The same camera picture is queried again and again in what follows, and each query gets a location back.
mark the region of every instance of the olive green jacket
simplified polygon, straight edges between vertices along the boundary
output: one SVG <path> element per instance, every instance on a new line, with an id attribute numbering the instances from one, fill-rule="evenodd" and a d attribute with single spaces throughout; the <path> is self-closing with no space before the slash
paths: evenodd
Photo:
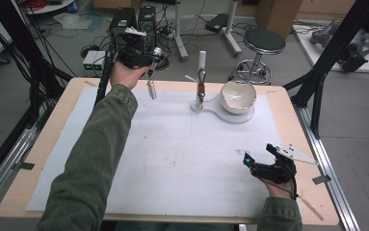
<path id="1" fill-rule="evenodd" d="M 114 85 L 96 104 L 69 154 L 65 171 L 52 182 L 37 230 L 99 230 L 137 107 L 133 93 L 122 85 Z M 282 227 L 296 226 L 299 209 L 292 200 L 268 198 L 262 220 L 272 228 L 261 230 L 299 230 L 273 226 L 275 222 Z"/>

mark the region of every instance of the chair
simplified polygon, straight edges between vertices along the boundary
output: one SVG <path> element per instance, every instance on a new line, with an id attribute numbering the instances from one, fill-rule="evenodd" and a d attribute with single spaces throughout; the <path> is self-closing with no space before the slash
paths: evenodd
<path id="1" fill-rule="evenodd" d="M 285 39 L 272 31 L 254 29 L 246 31 L 244 44 L 256 52 L 255 58 L 238 63 L 229 80 L 239 77 L 250 84 L 271 85 L 271 69 L 260 60 L 262 55 L 276 55 L 282 52 L 286 44 Z"/>

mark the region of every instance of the person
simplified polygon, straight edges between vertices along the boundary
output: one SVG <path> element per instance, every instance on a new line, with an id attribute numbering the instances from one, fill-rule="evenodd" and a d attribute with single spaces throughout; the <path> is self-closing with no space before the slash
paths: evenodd
<path id="1" fill-rule="evenodd" d="M 107 196 L 138 103 L 132 89 L 149 66 L 129 69 L 116 62 L 109 93 L 93 108 L 74 144 L 65 170 L 51 185 L 37 230 L 99 230 Z M 301 230 L 302 219 L 290 194 L 264 182 L 266 199 L 258 230 Z"/>

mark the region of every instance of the white shelf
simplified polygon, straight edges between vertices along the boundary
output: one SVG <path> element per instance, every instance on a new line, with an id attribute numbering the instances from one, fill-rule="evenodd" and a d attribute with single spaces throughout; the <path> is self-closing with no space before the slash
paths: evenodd
<path id="1" fill-rule="evenodd" d="M 73 3 L 74 1 L 75 0 L 64 0 L 62 5 L 46 5 L 44 8 L 42 8 L 40 10 L 31 11 L 31 10 L 27 9 L 27 12 L 31 13 L 31 14 L 49 13 L 49 12 L 53 12 L 53 11 L 59 10 L 61 8 L 67 7 L 71 3 Z"/>

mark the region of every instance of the black stool seat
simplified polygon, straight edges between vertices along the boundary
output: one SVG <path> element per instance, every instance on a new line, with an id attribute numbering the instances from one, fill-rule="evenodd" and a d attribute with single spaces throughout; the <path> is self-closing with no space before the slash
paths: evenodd
<path id="1" fill-rule="evenodd" d="M 256 29 L 245 33 L 244 44 L 263 55 L 279 54 L 285 48 L 285 39 L 275 32 Z"/>

